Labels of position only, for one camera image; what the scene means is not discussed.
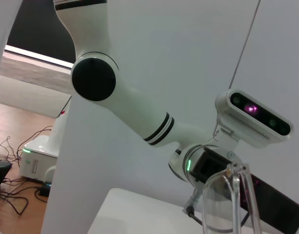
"black device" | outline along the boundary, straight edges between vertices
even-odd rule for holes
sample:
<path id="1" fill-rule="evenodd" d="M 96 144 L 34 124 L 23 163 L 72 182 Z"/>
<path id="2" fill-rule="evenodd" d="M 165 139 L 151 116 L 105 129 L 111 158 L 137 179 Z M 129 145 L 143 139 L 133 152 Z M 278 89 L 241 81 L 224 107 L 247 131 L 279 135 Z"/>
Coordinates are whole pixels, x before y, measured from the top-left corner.
<path id="1" fill-rule="evenodd" d="M 5 176 L 8 174 L 12 167 L 12 163 L 0 160 L 0 184 L 3 182 Z"/>
<path id="2" fill-rule="evenodd" d="M 190 174 L 197 180 L 206 183 L 212 175 L 223 171 L 231 161 L 207 147 L 204 150 Z M 299 228 L 299 204 L 255 175 L 251 174 L 251 178 L 260 219 L 284 234 L 295 234 Z M 245 191 L 241 183 L 241 207 L 248 211 L 244 198 Z"/>
<path id="3" fill-rule="evenodd" d="M 51 186 L 51 182 L 44 182 L 42 187 L 39 189 L 39 195 L 49 197 Z"/>

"white table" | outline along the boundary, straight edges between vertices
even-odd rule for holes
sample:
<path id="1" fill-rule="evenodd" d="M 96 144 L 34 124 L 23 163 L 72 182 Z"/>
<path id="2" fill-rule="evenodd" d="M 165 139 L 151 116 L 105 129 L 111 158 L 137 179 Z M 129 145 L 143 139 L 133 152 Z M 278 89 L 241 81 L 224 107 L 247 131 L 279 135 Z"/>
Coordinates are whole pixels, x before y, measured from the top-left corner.
<path id="1" fill-rule="evenodd" d="M 111 189 L 88 234 L 201 234 L 182 207 L 122 189 Z M 242 227 L 242 234 L 253 230 Z"/>

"power cord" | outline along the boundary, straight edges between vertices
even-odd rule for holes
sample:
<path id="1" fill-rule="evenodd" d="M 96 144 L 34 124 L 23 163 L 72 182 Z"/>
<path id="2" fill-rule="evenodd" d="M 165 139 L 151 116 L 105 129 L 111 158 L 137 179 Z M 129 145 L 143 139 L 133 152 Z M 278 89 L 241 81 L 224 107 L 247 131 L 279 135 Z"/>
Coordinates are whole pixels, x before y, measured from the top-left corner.
<path id="1" fill-rule="evenodd" d="M 6 140 L 4 140 L 2 143 L 0 143 L 0 147 L 4 148 L 7 152 L 7 155 L 4 155 L 2 153 L 0 153 L 0 158 L 3 158 L 4 160 L 8 161 L 8 162 L 14 162 L 17 160 L 16 155 L 14 154 L 14 149 L 11 147 L 9 139 L 11 137 L 8 136 Z"/>
<path id="2" fill-rule="evenodd" d="M 72 95 L 70 96 L 70 98 L 67 100 L 66 104 L 63 106 L 62 110 L 60 111 L 60 113 L 58 114 L 58 116 L 56 118 L 59 118 L 60 115 L 62 114 L 62 112 L 64 111 L 65 107 L 67 106 L 67 104 L 70 102 L 72 98 Z"/>
<path id="3" fill-rule="evenodd" d="M 19 184 L 18 186 L 16 186 L 14 189 L 12 189 L 10 191 L 10 193 L 12 193 L 13 191 L 15 191 L 16 189 L 18 189 L 18 187 L 20 187 L 22 184 L 24 184 L 26 182 L 27 179 L 25 179 L 21 184 Z"/>
<path id="4" fill-rule="evenodd" d="M 186 209 L 186 212 L 187 212 L 187 215 L 194 219 L 196 222 L 198 222 L 200 225 L 203 225 L 203 222 L 195 216 L 194 214 L 194 207 L 193 206 L 188 206 L 187 209 Z M 249 212 L 245 215 L 245 217 L 243 218 L 243 220 L 241 221 L 241 227 L 245 224 L 245 222 L 248 220 L 250 214 Z M 217 229 L 217 228 L 214 228 L 214 227 L 211 227 L 209 226 L 209 229 L 214 231 L 214 232 L 217 232 L 217 233 L 232 233 L 233 232 L 233 229 L 226 229 L 226 230 L 221 230 L 221 229 Z"/>
<path id="5" fill-rule="evenodd" d="M 12 182 L 24 182 L 26 181 L 26 179 L 22 179 L 22 178 L 17 178 L 17 179 L 9 179 L 9 178 L 4 178 L 7 179 L 6 182 L 12 183 Z"/>
<path id="6" fill-rule="evenodd" d="M 23 197 L 23 196 L 14 196 L 14 195 L 17 195 L 17 194 L 19 194 L 20 192 L 22 192 L 22 191 L 24 191 L 24 190 L 26 190 L 26 189 L 32 189 L 32 188 L 37 189 L 37 190 L 35 191 L 35 197 L 36 197 L 38 200 L 43 201 L 43 202 L 47 202 L 47 201 L 42 200 L 42 199 L 40 199 L 39 197 L 37 197 L 37 191 L 39 191 L 39 189 L 41 188 L 41 187 L 37 187 L 37 186 L 27 187 L 27 188 L 24 188 L 24 189 L 21 189 L 21 190 L 15 192 L 15 193 L 8 193 L 8 192 L 0 191 L 0 198 L 1 198 L 2 200 L 5 200 L 6 202 L 8 202 L 8 203 L 12 206 L 12 208 L 14 209 L 14 211 L 15 211 L 18 215 L 21 215 L 21 214 L 26 210 L 26 208 L 27 208 L 27 206 L 28 206 L 28 199 L 27 199 L 26 197 Z M 19 212 L 19 211 L 15 208 L 15 206 L 14 206 L 14 205 L 13 205 L 7 198 L 24 199 L 24 200 L 26 201 L 26 204 L 25 204 L 24 208 L 22 209 L 22 211 Z"/>
<path id="7" fill-rule="evenodd" d="M 18 215 L 21 215 L 21 214 L 26 210 L 26 207 L 27 207 L 27 205 L 28 205 L 28 199 L 25 198 L 25 197 L 23 197 L 23 196 L 6 196 L 6 195 L 1 195 L 0 198 L 1 198 L 2 200 L 5 200 L 6 202 L 8 202 L 8 203 L 12 206 L 12 208 L 15 210 L 15 212 L 16 212 Z M 14 206 L 8 199 L 6 199 L 6 198 L 18 198 L 18 199 L 24 199 L 24 200 L 26 201 L 26 204 L 25 204 L 24 208 L 22 209 L 22 211 L 19 212 L 19 211 L 15 208 L 15 206 Z"/>
<path id="8" fill-rule="evenodd" d="M 20 185 L 20 184 L 21 184 L 21 183 L 19 183 L 19 184 L 9 184 L 9 183 L 7 183 L 7 182 L 8 182 L 7 180 L 4 180 L 4 181 L 3 181 L 4 184 L 10 185 L 10 186 L 17 186 L 17 185 Z"/>

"purple light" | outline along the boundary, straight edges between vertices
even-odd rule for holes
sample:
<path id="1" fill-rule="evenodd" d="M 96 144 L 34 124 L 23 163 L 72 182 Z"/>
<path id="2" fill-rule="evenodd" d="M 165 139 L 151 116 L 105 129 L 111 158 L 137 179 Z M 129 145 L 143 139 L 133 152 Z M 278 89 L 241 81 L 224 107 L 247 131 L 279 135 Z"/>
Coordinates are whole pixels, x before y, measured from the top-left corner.
<path id="1" fill-rule="evenodd" d="M 246 105 L 245 111 L 248 112 L 251 115 L 254 115 L 257 113 L 258 108 L 255 105 Z"/>

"white panel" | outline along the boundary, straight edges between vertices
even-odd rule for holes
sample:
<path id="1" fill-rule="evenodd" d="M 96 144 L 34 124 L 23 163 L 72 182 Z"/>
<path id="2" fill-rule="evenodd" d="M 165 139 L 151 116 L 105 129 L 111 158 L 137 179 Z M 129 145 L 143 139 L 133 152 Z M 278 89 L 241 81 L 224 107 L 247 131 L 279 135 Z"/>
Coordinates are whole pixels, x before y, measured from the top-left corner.
<path id="1" fill-rule="evenodd" d="M 299 204 L 299 0 L 262 1 L 233 88 L 292 121 L 290 140 L 236 153 L 251 171 Z"/>
<path id="2" fill-rule="evenodd" d="M 178 121 L 213 132 L 257 0 L 112 0 L 109 24 L 123 79 Z M 43 234 L 87 233 L 106 194 L 122 188 L 183 206 L 193 187 L 111 112 L 72 97 Z"/>
<path id="3" fill-rule="evenodd" d="M 0 62 L 13 22 L 22 0 L 0 1 Z"/>

